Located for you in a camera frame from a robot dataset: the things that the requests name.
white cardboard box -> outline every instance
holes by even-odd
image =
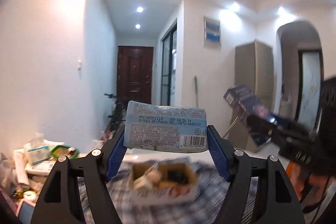
[[[150,164],[133,164],[129,185],[132,192],[132,202],[139,206],[153,206],[163,204],[177,204],[195,200],[198,193],[198,177],[186,164],[161,164],[158,170],[163,179],[167,178],[168,170],[183,170],[188,176],[189,183],[168,188],[156,188],[153,190],[135,190],[133,182],[142,176]]]

checkered bedsheet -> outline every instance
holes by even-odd
[[[199,193],[193,202],[137,207],[132,205],[128,177],[131,172],[131,163],[123,162],[117,176],[107,183],[107,189],[123,224],[211,224],[221,208],[229,183],[219,176],[215,166],[202,162],[190,163],[188,158],[167,160],[167,162],[183,162],[190,164],[199,175]],[[257,178],[252,178],[247,205],[242,223],[249,223],[257,189]],[[94,224],[88,203],[84,180],[79,179],[79,190],[82,208],[87,224]]]

blue gripper pad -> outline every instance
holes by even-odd
[[[208,148],[211,154],[212,160],[216,166],[216,169],[219,175],[227,182],[231,180],[231,174],[229,173],[229,160],[225,156],[223,150],[221,149],[220,144],[216,139],[220,139],[220,141],[228,142],[227,140],[222,140],[218,132],[215,130],[214,126],[207,127],[207,136],[208,136]]]
[[[110,181],[112,177],[117,175],[117,172],[120,168],[121,162],[125,156],[127,148],[124,146],[124,133],[120,136],[115,147],[113,148],[112,153],[110,154],[107,171],[105,177],[107,181]]]

screw head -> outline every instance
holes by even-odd
[[[66,159],[67,159],[67,157],[64,156],[64,155],[58,157],[58,161],[59,161],[59,162],[64,162]]]
[[[273,162],[278,161],[278,157],[277,157],[277,156],[274,156],[274,155],[271,155],[271,156],[269,157],[269,159],[270,159],[271,161],[273,161]]]
[[[95,149],[95,150],[93,150],[93,151],[91,152],[91,154],[92,154],[93,156],[99,156],[100,153],[101,153],[100,149]]]
[[[241,157],[242,155],[244,155],[244,151],[240,150],[240,149],[237,149],[237,150],[235,150],[235,155],[238,156],[238,157]]]

red wooden door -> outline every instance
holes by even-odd
[[[151,104],[153,47],[118,47],[117,95]]]

